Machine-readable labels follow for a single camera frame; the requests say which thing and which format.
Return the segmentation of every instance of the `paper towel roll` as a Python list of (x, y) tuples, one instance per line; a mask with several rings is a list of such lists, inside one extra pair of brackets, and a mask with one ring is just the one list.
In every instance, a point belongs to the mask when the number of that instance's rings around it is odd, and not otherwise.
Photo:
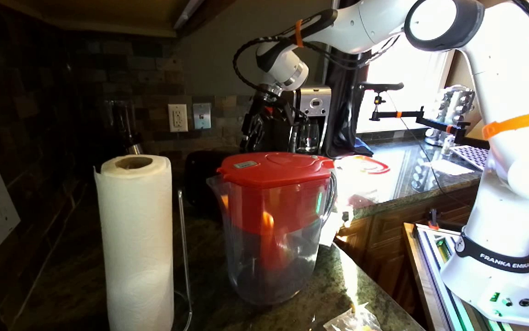
[(110, 329), (171, 329), (172, 177), (152, 155), (117, 157), (95, 171)]

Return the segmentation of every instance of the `red pitcher lid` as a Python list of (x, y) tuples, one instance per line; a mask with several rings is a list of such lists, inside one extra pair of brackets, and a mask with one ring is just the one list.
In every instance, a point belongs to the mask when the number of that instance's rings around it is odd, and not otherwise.
[(330, 177), (334, 162), (318, 155), (242, 153), (224, 158), (217, 169), (226, 182), (275, 188)]

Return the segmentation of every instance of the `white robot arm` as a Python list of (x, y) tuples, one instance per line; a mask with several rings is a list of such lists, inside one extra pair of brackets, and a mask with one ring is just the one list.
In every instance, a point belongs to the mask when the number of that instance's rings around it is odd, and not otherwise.
[(270, 87), (294, 90), (308, 72), (297, 46), (362, 54), (400, 33), (415, 48), (468, 59), (490, 144), (490, 168), (441, 278), (487, 318), (529, 326), (529, 0), (488, 9), (477, 0), (360, 0), (259, 41), (257, 63)]

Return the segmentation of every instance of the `wooden cabinet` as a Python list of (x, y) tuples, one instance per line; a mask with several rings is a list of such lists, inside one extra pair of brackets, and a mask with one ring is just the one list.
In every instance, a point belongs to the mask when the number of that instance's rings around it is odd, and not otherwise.
[(426, 223), (437, 210), (439, 223), (459, 228), (466, 223), (476, 199), (476, 186), (433, 197), (393, 201), (367, 208), (345, 225), (336, 243), (411, 317), (422, 320), (411, 265), (404, 249), (404, 223)]

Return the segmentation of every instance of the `clear plastic pitcher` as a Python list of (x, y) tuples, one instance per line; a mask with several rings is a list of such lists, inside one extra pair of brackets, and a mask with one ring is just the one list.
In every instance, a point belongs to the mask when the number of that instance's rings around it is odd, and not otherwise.
[(294, 153), (228, 157), (207, 180), (220, 201), (228, 278), (240, 298), (273, 306), (312, 276), (334, 203), (330, 158)]

